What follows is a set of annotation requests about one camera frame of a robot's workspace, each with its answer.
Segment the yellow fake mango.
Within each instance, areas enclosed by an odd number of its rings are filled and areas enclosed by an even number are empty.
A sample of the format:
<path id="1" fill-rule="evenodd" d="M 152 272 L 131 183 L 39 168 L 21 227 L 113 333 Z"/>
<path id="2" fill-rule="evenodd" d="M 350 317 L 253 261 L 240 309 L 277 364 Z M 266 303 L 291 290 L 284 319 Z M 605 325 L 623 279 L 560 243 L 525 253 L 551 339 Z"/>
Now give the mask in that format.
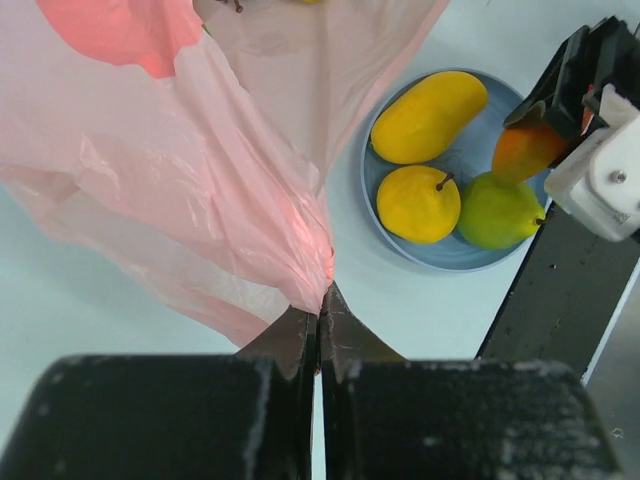
<path id="1" fill-rule="evenodd" d="M 489 94 L 474 75 L 443 71 L 425 77 L 376 119 L 370 140 L 384 160 L 409 165 L 443 153 L 486 107 Z"/>

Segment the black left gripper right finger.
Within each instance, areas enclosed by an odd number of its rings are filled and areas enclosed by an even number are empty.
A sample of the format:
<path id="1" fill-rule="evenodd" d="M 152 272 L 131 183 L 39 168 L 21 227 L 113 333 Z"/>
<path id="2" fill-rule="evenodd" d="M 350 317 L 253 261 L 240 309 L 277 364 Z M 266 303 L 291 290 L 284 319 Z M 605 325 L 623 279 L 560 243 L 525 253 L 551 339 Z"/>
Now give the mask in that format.
<path id="1" fill-rule="evenodd" d="M 619 479 L 578 377 L 556 361 L 408 360 L 337 286 L 319 318 L 330 479 Z"/>

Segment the pink plastic bag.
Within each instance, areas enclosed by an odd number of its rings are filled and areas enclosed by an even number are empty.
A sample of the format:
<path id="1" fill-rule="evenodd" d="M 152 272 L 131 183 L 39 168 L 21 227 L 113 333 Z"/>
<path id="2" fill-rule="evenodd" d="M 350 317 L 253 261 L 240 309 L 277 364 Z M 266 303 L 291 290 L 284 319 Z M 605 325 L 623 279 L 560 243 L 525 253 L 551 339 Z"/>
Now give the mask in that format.
<path id="1" fill-rule="evenodd" d="M 443 1 L 5 1 L 1 182 L 243 346 L 334 276 L 324 185 Z"/>

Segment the red orange fake mango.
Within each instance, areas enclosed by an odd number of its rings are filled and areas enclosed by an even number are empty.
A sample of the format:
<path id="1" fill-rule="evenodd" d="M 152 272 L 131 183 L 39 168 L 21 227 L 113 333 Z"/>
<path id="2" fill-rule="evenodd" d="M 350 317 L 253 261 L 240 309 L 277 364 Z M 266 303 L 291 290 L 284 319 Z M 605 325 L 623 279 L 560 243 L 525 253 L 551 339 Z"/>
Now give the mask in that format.
<path id="1" fill-rule="evenodd" d="M 497 141 L 491 172 L 504 185 L 516 185 L 550 167 L 575 143 L 542 123 L 504 129 Z"/>

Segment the blue plastic bowl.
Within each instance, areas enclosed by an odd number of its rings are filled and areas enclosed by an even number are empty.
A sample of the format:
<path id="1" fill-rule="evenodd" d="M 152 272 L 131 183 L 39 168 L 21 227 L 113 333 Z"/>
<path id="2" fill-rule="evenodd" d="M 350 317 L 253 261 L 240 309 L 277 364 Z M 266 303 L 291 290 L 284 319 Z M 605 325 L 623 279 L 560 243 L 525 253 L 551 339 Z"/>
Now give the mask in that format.
<path id="1" fill-rule="evenodd" d="M 522 96 L 503 80 L 487 73 L 468 70 L 488 90 L 488 105 L 456 137 L 450 147 L 428 166 L 450 172 L 460 190 L 478 175 L 490 170 L 495 145 L 503 130 L 506 116 L 518 106 Z M 405 240 L 387 230 L 379 219 L 377 193 L 381 182 L 398 168 L 374 151 L 370 134 L 375 121 L 397 99 L 407 93 L 425 74 L 416 77 L 387 94 L 367 121 L 362 141 L 359 175 L 369 215 L 389 247 L 406 259 L 426 267 L 447 272 L 472 272 L 496 265 L 524 248 L 523 240 L 501 250 L 486 250 L 470 244 L 455 230 L 433 244 Z"/>

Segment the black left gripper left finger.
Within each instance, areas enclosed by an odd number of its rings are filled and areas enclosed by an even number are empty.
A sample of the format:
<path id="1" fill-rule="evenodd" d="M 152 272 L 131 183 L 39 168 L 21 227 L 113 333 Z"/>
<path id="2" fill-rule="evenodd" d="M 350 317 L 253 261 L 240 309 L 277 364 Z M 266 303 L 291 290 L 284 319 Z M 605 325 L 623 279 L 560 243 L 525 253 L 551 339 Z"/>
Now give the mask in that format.
<path id="1" fill-rule="evenodd" d="M 290 308 L 233 355 L 74 355 L 38 379 L 5 479 L 307 479 L 315 315 Z"/>

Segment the green fake pear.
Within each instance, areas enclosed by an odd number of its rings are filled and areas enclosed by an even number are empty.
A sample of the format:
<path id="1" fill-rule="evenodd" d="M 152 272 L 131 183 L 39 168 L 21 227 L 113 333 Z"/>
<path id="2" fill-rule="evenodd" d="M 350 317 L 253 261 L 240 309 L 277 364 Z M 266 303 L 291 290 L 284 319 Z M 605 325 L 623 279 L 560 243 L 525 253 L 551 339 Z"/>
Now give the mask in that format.
<path id="1" fill-rule="evenodd" d="M 545 208 L 528 183 L 503 184 L 486 172 L 465 187 L 457 229 L 471 245 L 503 250 L 533 236 L 545 223 Z"/>

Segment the yellow fake pear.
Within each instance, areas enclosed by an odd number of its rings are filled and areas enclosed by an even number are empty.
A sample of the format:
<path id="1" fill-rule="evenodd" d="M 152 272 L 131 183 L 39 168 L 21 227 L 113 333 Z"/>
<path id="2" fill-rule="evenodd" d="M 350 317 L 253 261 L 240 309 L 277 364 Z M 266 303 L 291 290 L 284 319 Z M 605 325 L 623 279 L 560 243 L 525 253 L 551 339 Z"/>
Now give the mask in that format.
<path id="1" fill-rule="evenodd" d="M 433 244 L 454 230 L 461 197 L 453 173 L 411 165 L 384 177 L 376 206 L 386 230 L 412 243 Z"/>

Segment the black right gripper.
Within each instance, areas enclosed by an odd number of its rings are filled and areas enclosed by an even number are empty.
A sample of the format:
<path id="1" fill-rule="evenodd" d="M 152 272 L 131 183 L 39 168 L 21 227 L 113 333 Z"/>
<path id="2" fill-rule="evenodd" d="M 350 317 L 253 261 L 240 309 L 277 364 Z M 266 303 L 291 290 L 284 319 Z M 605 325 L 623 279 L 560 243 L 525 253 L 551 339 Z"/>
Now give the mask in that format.
<path id="1" fill-rule="evenodd" d="M 608 124 L 600 113 L 604 87 L 639 105 L 639 31 L 615 16 L 594 26 L 584 25 L 556 50 L 529 95 L 506 117 L 505 128 L 548 124 L 560 136 L 573 139 L 587 129 Z"/>

